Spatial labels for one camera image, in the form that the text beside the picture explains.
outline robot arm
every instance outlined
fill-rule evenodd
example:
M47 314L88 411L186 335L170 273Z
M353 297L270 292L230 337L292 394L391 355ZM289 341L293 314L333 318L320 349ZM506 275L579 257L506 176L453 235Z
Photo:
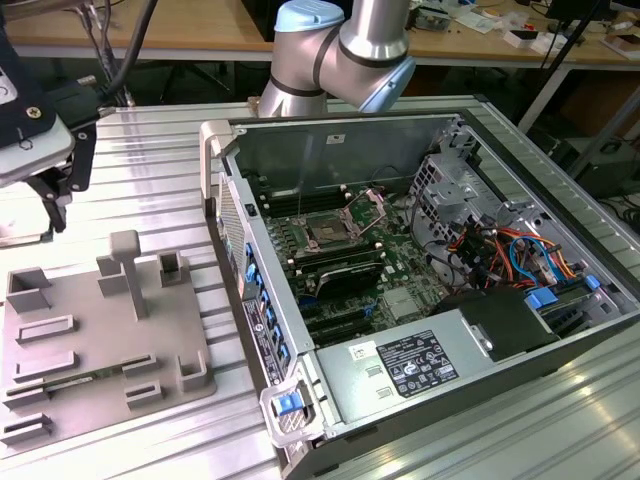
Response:
M259 116L321 114L327 93L363 113L390 108L415 70L404 28L409 3L356 0L347 22L332 3L285 3L278 12L271 79Z

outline black box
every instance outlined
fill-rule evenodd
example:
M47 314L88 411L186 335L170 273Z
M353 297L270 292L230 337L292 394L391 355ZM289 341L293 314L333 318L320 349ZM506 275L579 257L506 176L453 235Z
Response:
M242 0L245 8L251 15L253 23L256 24L262 38L267 42L273 42L275 32L273 27L276 24L278 9L287 0ZM328 0L338 5L344 10L345 18L351 17L351 9L353 8L353 0Z

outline blue connector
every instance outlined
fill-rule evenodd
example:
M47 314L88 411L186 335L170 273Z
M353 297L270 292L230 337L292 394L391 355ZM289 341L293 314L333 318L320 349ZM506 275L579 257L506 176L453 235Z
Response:
M255 263L252 263L247 267L247 271L244 274L244 279L247 281L247 283L252 283L255 281L257 274L258 267L256 267Z
M558 297L554 295L549 287L543 287L529 292L525 301L532 308L540 310L542 307L556 303L558 301Z
M585 278L584 281L591 291L596 291L600 288L600 280L598 280L594 275L587 275L587 278Z
M375 310L377 304L378 304L378 301L376 300L371 305L365 305L364 306L364 316L365 317L370 317L371 315L373 315L373 311Z
M280 325L276 325L273 328L273 344L277 347L280 344L280 340L282 340L282 331L280 330Z
M273 308L267 308L267 328L271 330L276 324L276 314L273 313Z
M282 360L282 363L284 363L285 365L287 365L289 363L289 349L287 348L287 346L283 343L282 345L280 345L280 350L278 351L278 356L280 357L280 359Z
M276 409L276 415L279 417L288 413L297 412L304 408L302 396L298 392L283 395L273 400L273 406Z

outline screw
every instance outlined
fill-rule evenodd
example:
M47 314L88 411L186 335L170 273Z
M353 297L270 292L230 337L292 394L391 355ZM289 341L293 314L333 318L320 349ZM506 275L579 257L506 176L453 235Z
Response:
M42 116L42 112L38 107L29 107L27 108L27 116L35 120Z

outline metal bracket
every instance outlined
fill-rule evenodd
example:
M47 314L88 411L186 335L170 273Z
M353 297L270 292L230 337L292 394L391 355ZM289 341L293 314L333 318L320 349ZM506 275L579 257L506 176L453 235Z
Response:
M97 137L95 124L76 130L74 136L73 153L63 167L49 168L25 180L42 199L49 216L49 231L57 233L67 227L66 206L71 203L72 192L89 188Z

